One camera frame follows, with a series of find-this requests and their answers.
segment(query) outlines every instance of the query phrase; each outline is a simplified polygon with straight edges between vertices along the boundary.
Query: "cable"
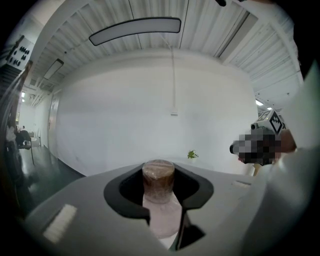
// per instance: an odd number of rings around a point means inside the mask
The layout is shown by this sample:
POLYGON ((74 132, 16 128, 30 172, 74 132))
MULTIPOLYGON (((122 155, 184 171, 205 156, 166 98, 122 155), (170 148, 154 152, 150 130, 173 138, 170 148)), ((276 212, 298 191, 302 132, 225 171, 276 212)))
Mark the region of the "cable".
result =
POLYGON ((175 56, 174 56, 174 49, 170 46, 168 41, 162 36, 161 33, 158 33, 159 36, 163 39, 163 41, 168 45, 171 51, 171 60, 172 60, 172 82, 173 82, 173 109, 176 109, 176 69, 175 69, 175 56))

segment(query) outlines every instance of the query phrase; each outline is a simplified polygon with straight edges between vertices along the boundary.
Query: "small plant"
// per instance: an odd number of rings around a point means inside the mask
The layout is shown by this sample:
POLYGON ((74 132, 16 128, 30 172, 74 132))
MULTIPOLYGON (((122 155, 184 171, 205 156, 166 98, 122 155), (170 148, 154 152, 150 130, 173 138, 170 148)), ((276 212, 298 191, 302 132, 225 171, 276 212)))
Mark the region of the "small plant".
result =
POLYGON ((189 150, 188 152, 188 159, 191 158, 198 158, 199 156, 196 154, 196 151, 195 150, 189 150))

